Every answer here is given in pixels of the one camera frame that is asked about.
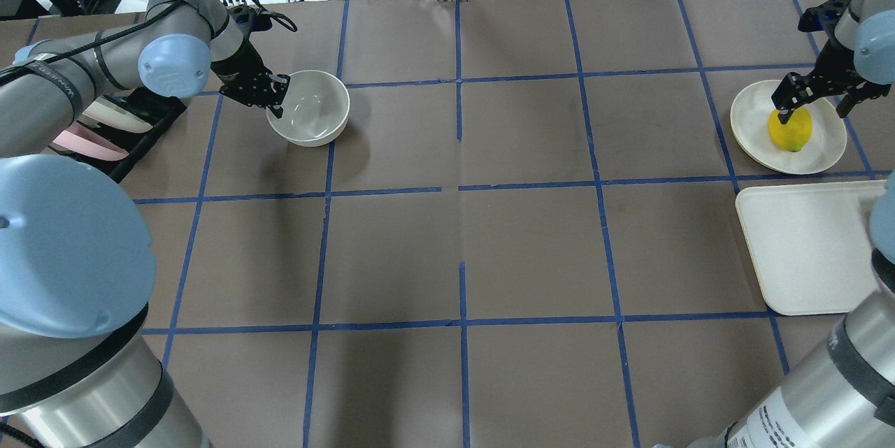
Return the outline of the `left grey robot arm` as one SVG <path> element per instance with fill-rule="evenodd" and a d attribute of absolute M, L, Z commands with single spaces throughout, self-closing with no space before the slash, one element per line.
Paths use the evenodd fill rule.
<path fill-rule="evenodd" d="M 282 116 L 268 69 L 220 0 L 148 0 L 140 24 L 19 50 L 2 70 L 2 415 L 35 447 L 210 447 L 143 334 L 157 264 L 112 178 L 45 149 L 86 108 L 144 87 L 224 95 Z"/>

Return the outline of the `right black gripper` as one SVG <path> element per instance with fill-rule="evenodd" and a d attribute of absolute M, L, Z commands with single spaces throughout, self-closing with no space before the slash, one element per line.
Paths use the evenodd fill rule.
<path fill-rule="evenodd" d="M 847 119 L 857 104 L 886 97 L 892 86 L 873 84 L 854 68 L 854 51 L 834 36 L 819 51 L 814 69 L 806 75 L 790 72 L 781 80 L 771 102 L 777 108 L 777 120 L 786 126 L 797 108 L 821 98 L 841 96 L 836 105 L 840 119 Z"/>

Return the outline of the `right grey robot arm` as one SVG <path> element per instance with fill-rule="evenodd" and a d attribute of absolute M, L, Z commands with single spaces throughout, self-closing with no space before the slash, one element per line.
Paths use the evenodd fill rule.
<path fill-rule="evenodd" d="M 844 119 L 893 85 L 893 0 L 828 0 L 803 12 L 799 30 L 828 40 L 811 72 L 788 73 L 769 97 L 759 139 L 781 152 L 811 142 L 811 103 L 840 95 Z M 892 447 L 893 178 L 871 209 L 869 238 L 875 289 L 747 415 L 694 447 Z"/>

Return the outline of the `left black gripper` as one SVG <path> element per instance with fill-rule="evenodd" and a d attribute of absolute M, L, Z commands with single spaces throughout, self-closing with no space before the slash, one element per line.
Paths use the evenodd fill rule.
<path fill-rule="evenodd" d="M 265 108 L 275 119 L 282 119 L 290 75 L 272 72 L 249 40 L 243 40 L 233 55 L 212 62 L 210 69 L 220 79 L 221 94 L 243 106 Z"/>

